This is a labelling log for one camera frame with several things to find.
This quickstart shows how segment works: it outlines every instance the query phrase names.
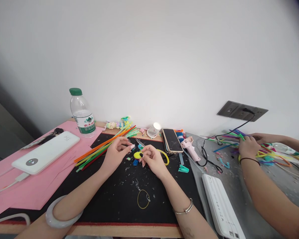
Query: gray table surface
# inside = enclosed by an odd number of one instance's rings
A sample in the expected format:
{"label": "gray table surface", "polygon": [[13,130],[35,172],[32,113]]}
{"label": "gray table surface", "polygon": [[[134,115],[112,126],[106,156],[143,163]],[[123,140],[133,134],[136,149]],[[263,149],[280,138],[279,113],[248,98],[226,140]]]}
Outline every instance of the gray table surface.
{"label": "gray table surface", "polygon": [[[202,158],[201,164],[205,162],[202,157],[201,146],[204,138],[194,134],[186,133],[186,136],[192,136],[194,139],[193,146],[199,157]],[[214,150],[221,148],[217,143],[206,140],[205,149],[208,155],[208,159],[213,163],[220,166],[220,163],[215,157]],[[256,211],[252,204],[250,195],[247,191],[241,167],[238,163],[237,154],[233,154],[234,149],[227,147],[219,151],[223,156],[223,162],[229,162],[230,169],[222,167],[223,173],[218,174],[216,168],[207,164],[208,174],[221,179],[228,198],[232,204],[232,207],[236,213],[237,219],[242,227],[242,230],[246,238],[283,238],[273,227],[271,227]],[[205,217],[211,227],[215,230],[212,215],[208,205],[207,197],[202,182],[202,172],[190,161],[191,169],[193,171],[196,186],[198,189],[201,203],[205,211]],[[285,195],[299,207],[299,179],[293,175],[290,175],[281,168],[273,165],[262,165],[261,168],[264,172],[275,182],[275,184],[285,193]],[[299,169],[296,167],[286,168],[287,170],[299,175]]]}

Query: white wall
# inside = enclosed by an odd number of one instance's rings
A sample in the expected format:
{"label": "white wall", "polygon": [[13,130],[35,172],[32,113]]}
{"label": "white wall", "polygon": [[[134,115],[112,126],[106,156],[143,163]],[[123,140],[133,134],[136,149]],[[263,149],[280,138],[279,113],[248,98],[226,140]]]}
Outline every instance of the white wall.
{"label": "white wall", "polygon": [[290,2],[0,1],[0,85],[42,133],[79,87],[101,121],[209,135],[243,123],[216,115],[232,100],[269,109],[243,131],[299,138]]}

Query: pink mat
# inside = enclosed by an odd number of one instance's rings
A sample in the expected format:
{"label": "pink mat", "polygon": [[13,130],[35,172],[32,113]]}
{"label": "pink mat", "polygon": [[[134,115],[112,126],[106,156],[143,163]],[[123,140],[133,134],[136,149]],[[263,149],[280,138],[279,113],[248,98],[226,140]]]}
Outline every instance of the pink mat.
{"label": "pink mat", "polygon": [[[38,175],[31,175],[24,181],[21,181],[8,188],[7,190],[1,192],[0,214],[10,207],[41,210],[74,168],[75,164],[73,163],[73,161],[91,150],[90,146],[101,134],[103,129],[96,127],[96,135],[94,137],[83,138],[81,136],[81,133],[77,129],[76,122],[66,121],[65,123],[59,125],[58,128],[62,128],[64,129],[64,131],[69,131],[77,135],[81,138],[81,140]],[[42,137],[48,135],[53,131],[54,129],[46,133]],[[0,174],[10,169],[11,163],[13,161],[27,154],[35,148],[36,147],[19,150],[9,157],[5,158],[4,160],[0,161]],[[7,172],[5,175],[1,176],[0,190],[12,184],[15,178],[21,173],[22,171],[14,168],[11,171]]]}

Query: glue gun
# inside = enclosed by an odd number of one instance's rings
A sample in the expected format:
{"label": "glue gun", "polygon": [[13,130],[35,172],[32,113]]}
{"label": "glue gun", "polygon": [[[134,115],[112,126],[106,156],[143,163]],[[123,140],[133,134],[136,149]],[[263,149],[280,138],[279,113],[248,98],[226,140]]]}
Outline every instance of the glue gun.
{"label": "glue gun", "polygon": [[180,144],[184,149],[187,149],[192,159],[197,162],[200,161],[200,157],[198,157],[197,153],[195,152],[195,148],[192,146],[193,137],[186,138],[183,142]]}

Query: water bottle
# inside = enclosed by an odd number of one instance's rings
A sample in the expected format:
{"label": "water bottle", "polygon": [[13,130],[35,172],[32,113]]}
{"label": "water bottle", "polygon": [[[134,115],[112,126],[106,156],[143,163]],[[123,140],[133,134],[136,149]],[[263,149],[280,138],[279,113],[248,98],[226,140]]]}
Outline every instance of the water bottle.
{"label": "water bottle", "polygon": [[82,96],[80,88],[70,88],[72,95],[70,108],[72,115],[77,123],[77,127],[85,138],[91,138],[95,135],[95,124],[92,112],[86,99]]}
{"label": "water bottle", "polygon": [[284,145],[282,143],[273,143],[272,146],[277,150],[278,152],[284,153],[284,154],[289,154],[289,155],[299,155],[299,153],[288,147],[287,145]]}

